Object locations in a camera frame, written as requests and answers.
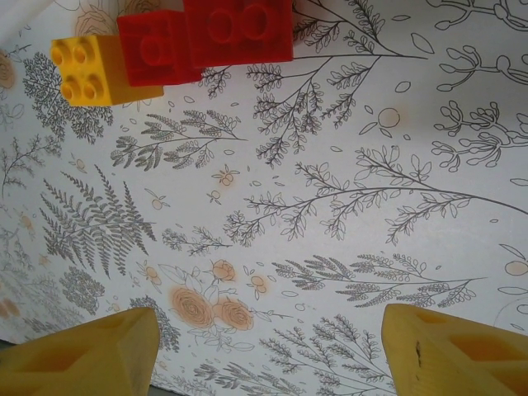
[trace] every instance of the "twig drawing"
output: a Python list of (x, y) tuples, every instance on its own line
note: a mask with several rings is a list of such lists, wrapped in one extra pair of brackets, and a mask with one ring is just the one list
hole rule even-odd
[(459, 170), (463, 157), (468, 158), (468, 165), (484, 163), (486, 167), (496, 167), (504, 150), (528, 146), (528, 116), (518, 113), (516, 116), (519, 127), (516, 130), (509, 129), (499, 120), (500, 111), (494, 101), (488, 108), (479, 107), (476, 111), (471, 111), (469, 116), (459, 108), (456, 101), (449, 101), (449, 105), (443, 106), (440, 111), (450, 121), (450, 125), (436, 124), (437, 130), (447, 131), (451, 137), (455, 137), (463, 127), (478, 132), (476, 138), (459, 139), (461, 148), (454, 148), (440, 141), (432, 143), (433, 154), (447, 157), (440, 166), (448, 167), (449, 172)]
[(313, 256), (303, 264), (274, 262), (278, 276), (290, 279), (302, 290), (321, 290), (327, 284), (343, 285), (336, 290), (357, 308), (382, 304), (392, 299), (418, 307), (446, 308), (476, 297), (469, 283), (482, 278), (439, 280), (431, 278), (425, 262), (404, 254), (391, 258), (361, 254), (358, 262), (345, 265), (335, 258)]
[[(328, 163), (321, 165), (296, 165), (296, 174), (302, 174), (307, 187), (314, 187), (315, 191), (309, 198), (292, 196), (287, 203), (281, 193), (272, 195), (269, 191), (260, 197), (245, 198), (247, 207), (255, 210), (254, 218), (236, 210), (227, 218), (224, 226), (225, 233), (236, 243), (251, 246), (252, 241), (265, 233), (264, 221), (271, 227), (276, 226), (277, 219), (282, 220), (281, 235), (288, 240), (304, 236), (308, 227), (307, 218), (318, 216), (318, 204), (328, 203), (332, 213), (330, 219), (320, 221), (325, 233), (332, 238), (343, 239), (347, 231), (346, 221), (349, 215), (359, 216), (370, 208), (380, 208), (388, 200), (398, 199), (402, 194), (411, 196), (417, 193), (419, 203), (414, 207), (406, 205), (398, 208), (398, 215), (386, 219), (389, 224), (389, 238), (387, 243), (398, 243), (398, 236), (403, 233), (410, 235), (418, 220), (429, 220), (439, 214), (442, 218), (450, 215), (456, 218), (459, 210), (467, 207), (473, 200), (480, 200), (502, 208), (514, 210), (517, 214), (528, 215), (528, 210), (510, 205), (499, 200), (487, 198), (462, 191), (434, 187), (427, 182), (431, 172), (431, 162), (423, 162), (413, 154), (410, 157), (411, 169), (404, 170), (399, 161), (398, 146), (382, 147), (381, 150), (361, 148), (356, 151), (359, 172), (353, 181), (339, 180), (328, 169)], [(363, 182), (381, 177), (382, 185)]]

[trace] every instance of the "yellow lego brick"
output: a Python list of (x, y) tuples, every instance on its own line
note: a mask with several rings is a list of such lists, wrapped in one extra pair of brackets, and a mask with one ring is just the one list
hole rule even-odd
[(163, 87), (131, 87), (119, 36), (90, 35), (53, 40), (51, 59), (63, 78), (71, 106), (112, 106), (163, 95)]
[(528, 337), (405, 304), (381, 337), (399, 396), (528, 395)]
[(117, 313), (0, 352), (0, 395), (145, 396), (158, 346), (152, 309)]

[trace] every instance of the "floral pattern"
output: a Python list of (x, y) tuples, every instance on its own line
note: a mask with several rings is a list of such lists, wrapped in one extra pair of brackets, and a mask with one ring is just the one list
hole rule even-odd
[(0, 49), (0, 338), (150, 307), (157, 386), (386, 396), (386, 304), (527, 334), (523, 3), (296, 0), (291, 63), (70, 107), (50, 41), (162, 2), (55, 0)]

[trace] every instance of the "branch drawing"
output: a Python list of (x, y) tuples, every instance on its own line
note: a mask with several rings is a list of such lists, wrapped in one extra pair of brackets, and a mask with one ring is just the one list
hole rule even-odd
[[(515, 211), (517, 214), (528, 215), (528, 210), (510, 205), (506, 202), (478, 196), (462, 191), (441, 189), (426, 183), (431, 172), (431, 162), (422, 162), (413, 154), (410, 158), (411, 170), (404, 170), (399, 161), (398, 146), (382, 147), (381, 150), (360, 148), (356, 151), (356, 165), (360, 171), (354, 180), (339, 180), (328, 171), (328, 163), (321, 165), (303, 165), (297, 163), (296, 174), (302, 174), (307, 187), (314, 187), (315, 192), (309, 198), (293, 196), (286, 203), (281, 193), (272, 195), (269, 191), (260, 197), (245, 198), (247, 207), (255, 210), (256, 216), (247, 219), (240, 210), (236, 210), (227, 218), (224, 226), (225, 233), (233, 242), (243, 246), (251, 246), (252, 241), (265, 233), (264, 221), (270, 226), (276, 226), (277, 219), (282, 220), (281, 235), (288, 240), (304, 236), (308, 217), (318, 216), (318, 204), (328, 203), (332, 217), (320, 221), (325, 233), (332, 238), (342, 240), (347, 231), (346, 221), (349, 215), (359, 216), (370, 208), (380, 208), (388, 200), (398, 199), (406, 193), (406, 205), (398, 208), (398, 215), (393, 219), (386, 219), (389, 224), (389, 238), (387, 243), (396, 245), (401, 233), (410, 235), (414, 225), (419, 220), (429, 220), (439, 214), (442, 218), (450, 215), (454, 219), (459, 210), (467, 207), (472, 200), (480, 200), (502, 208)], [(372, 181), (368, 186), (366, 180)], [(414, 207), (409, 201), (412, 195), (418, 201)]]
[(187, 237), (184, 233), (178, 233), (171, 229), (163, 231), (163, 243), (172, 250), (180, 252), (184, 246), (187, 247), (189, 256), (205, 256), (210, 254), (211, 250), (219, 248), (231, 248), (233, 245), (222, 243), (222, 238), (214, 237), (206, 227), (194, 227), (193, 234), (197, 237)]
[(261, 346), (273, 354), (270, 361), (284, 374), (311, 370), (320, 383), (317, 394), (336, 395), (334, 389), (355, 396), (396, 394), (375, 334), (358, 331), (340, 314), (333, 320), (321, 318), (312, 331), (307, 337), (300, 328), (275, 329), (279, 339), (261, 339)]
[(447, 308), (476, 297), (469, 283), (483, 279), (439, 280), (429, 276), (431, 270), (404, 254), (391, 258), (374, 254), (361, 254), (359, 262), (345, 265), (335, 258), (313, 256), (303, 264), (285, 260), (274, 262), (278, 276), (290, 279), (302, 290), (321, 290), (329, 283), (343, 285), (336, 290), (354, 301), (357, 308), (383, 304), (392, 299), (405, 301), (417, 307)]
[[(368, 0), (348, 0), (349, 12), (345, 13), (319, 0), (306, 0), (305, 3), (312, 9), (301, 11), (294, 4), (294, 13), (302, 18), (294, 28), (294, 37), (312, 47), (315, 54), (295, 59), (313, 59), (313, 68), (303, 73), (286, 73), (278, 64), (247, 67), (247, 78), (255, 82), (261, 94), (257, 96), (253, 117), (262, 122), (259, 132), (270, 136), (267, 143), (257, 148), (257, 157), (271, 167), (280, 166), (289, 151), (293, 154), (304, 151), (308, 136), (318, 134), (323, 120), (334, 117), (335, 128), (347, 122), (356, 105), (357, 90), (378, 61), (391, 57), (425, 59), (399, 54), (382, 44), (380, 32), (385, 20)], [(321, 14), (328, 14), (329, 20), (320, 17)], [(319, 54), (337, 40), (346, 41), (351, 52)], [(210, 88), (210, 97), (221, 92), (215, 89), (217, 85), (222, 89), (225, 86), (222, 73), (227, 73), (227, 69), (205, 73), (204, 85)], [(295, 83), (297, 88), (292, 92), (283, 94), (281, 87), (288, 80), (299, 83)], [(323, 108), (323, 83), (340, 92), (338, 99), (327, 104), (326, 109)]]
[(469, 157), (466, 163), (471, 166), (485, 163), (486, 167), (496, 167), (503, 150), (528, 146), (528, 116), (518, 113), (520, 126), (517, 130), (510, 130), (499, 121), (500, 111), (494, 101), (489, 104), (489, 108), (479, 107), (471, 111), (469, 117), (456, 101), (449, 101), (449, 105), (443, 106), (440, 111), (452, 125), (436, 124), (437, 130), (447, 131), (451, 137), (455, 137), (465, 126), (478, 132), (477, 138), (459, 139), (461, 148), (440, 141), (432, 143), (433, 154), (447, 157), (440, 166), (448, 167), (449, 172), (459, 170), (462, 157)]
[[(0, 229), (0, 283), (14, 299), (25, 302), (26, 316), (34, 318), (25, 320), (26, 324), (36, 333), (49, 333), (84, 322), (76, 309), (63, 306), (53, 274), (33, 276), (35, 265), (21, 245), (17, 232), (18, 229)], [(36, 315), (46, 320), (46, 325), (36, 319)]]
[(304, 389), (292, 384), (285, 378), (278, 378), (271, 373), (261, 371), (255, 374), (246, 367), (230, 362), (222, 370), (210, 364), (202, 364), (195, 369), (195, 377), (203, 378), (205, 382), (214, 381), (224, 389), (240, 388), (248, 396), (257, 395), (287, 395), (300, 396), (306, 394)]
[(198, 82), (198, 87), (207, 87), (209, 99), (216, 98), (219, 94), (224, 93), (227, 86), (227, 80), (231, 78), (228, 71), (231, 66), (225, 68), (206, 68), (202, 73), (202, 79)]
[(60, 143), (53, 136), (46, 136), (42, 139), (39, 135), (30, 139), (28, 147), (20, 147), (17, 138), (13, 138), (11, 143), (11, 153), (5, 148), (0, 151), (0, 169), (3, 173), (2, 180), (2, 198), (5, 195), (5, 189), (8, 186), (19, 186), (26, 189), (27, 185), (19, 176), (13, 176), (13, 173), (27, 173), (30, 177), (35, 175), (32, 166), (43, 167), (45, 162), (40, 156), (46, 153), (55, 157), (60, 157)]
[(475, 0), (427, 0), (427, 2), (434, 8), (452, 7), (462, 11), (461, 15), (452, 21), (445, 20), (436, 23), (435, 28), (440, 31), (446, 31), (452, 26), (459, 25), (474, 13), (496, 17), (514, 31), (528, 31), (528, 20), (520, 16), (514, 16), (507, 4), (507, 0), (499, 0), (488, 7), (475, 6)]
[(33, 59), (24, 59), (26, 76), (22, 79), (24, 93), (34, 99), (33, 110), (43, 128), (51, 128), (59, 141), (64, 141), (64, 127), (69, 122), (79, 139), (95, 144), (102, 137), (104, 126), (112, 125), (110, 107), (70, 106), (60, 93), (62, 78), (53, 62), (41, 52)]
[(74, 195), (54, 187), (44, 179), (51, 197), (42, 193), (45, 209), (40, 212), (48, 227), (44, 227), (45, 241), (48, 253), (54, 256), (78, 260), (82, 266), (84, 261), (95, 271), (96, 252), (108, 277), (110, 277), (110, 261), (114, 263), (121, 275), (126, 274), (125, 259), (137, 246), (148, 255), (144, 246), (143, 235), (153, 241), (152, 225), (146, 222), (139, 213), (129, 187), (123, 181), (125, 188), (124, 203), (118, 198), (110, 181), (102, 170), (95, 166), (104, 193), (99, 196), (96, 190), (87, 183), (61, 172), (82, 194), (76, 202)]
[[(221, 115), (216, 111), (183, 111), (188, 117), (181, 122), (171, 120), (162, 115), (148, 114), (154, 121), (146, 121), (146, 134), (154, 143), (138, 144), (134, 136), (121, 136), (116, 142), (116, 150), (111, 153), (114, 167), (124, 164), (129, 167), (132, 163), (141, 167), (145, 172), (158, 167), (162, 160), (172, 163), (173, 169), (183, 169), (192, 163), (196, 168), (204, 167), (215, 157), (210, 146), (221, 140), (243, 141), (234, 133), (241, 122), (238, 117), (232, 118)], [(187, 126), (198, 129), (198, 135), (187, 133)], [(172, 147), (163, 152), (165, 145)]]
[(461, 51), (448, 48), (446, 52), (451, 59), (460, 60), (460, 63), (464, 65), (440, 64), (440, 68), (448, 74), (462, 75), (462, 78), (457, 82), (439, 85), (436, 87), (438, 91), (451, 92), (454, 88), (467, 82), (476, 73), (500, 73), (514, 83), (528, 85), (528, 70), (512, 68), (512, 62), (506, 55), (497, 56), (494, 65), (484, 65), (482, 56), (471, 45), (464, 45)]

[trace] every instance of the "peach-colored rose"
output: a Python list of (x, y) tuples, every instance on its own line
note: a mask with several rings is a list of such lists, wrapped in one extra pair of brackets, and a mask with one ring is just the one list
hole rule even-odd
[(125, 14), (134, 15), (159, 9), (159, 0), (126, 0)]
[(7, 311), (7, 308), (4, 307), (2, 303), (0, 303), (0, 318), (4, 318), (4, 319), (9, 318), (9, 313)]
[(225, 260), (218, 260), (213, 265), (213, 275), (221, 281), (232, 281), (234, 279), (234, 268)]
[(181, 288), (174, 291), (172, 307), (181, 320), (192, 327), (208, 328), (213, 324), (211, 304), (194, 290)]
[(215, 305), (213, 311), (225, 324), (237, 330), (251, 330), (253, 328), (253, 315), (240, 301), (227, 299), (223, 303)]
[(15, 71), (11, 60), (0, 51), (0, 87), (11, 88), (15, 84)]
[(117, 23), (106, 12), (92, 7), (77, 19), (75, 35), (117, 35)]
[(20, 310), (10, 299), (3, 299), (3, 305), (11, 315), (20, 316)]

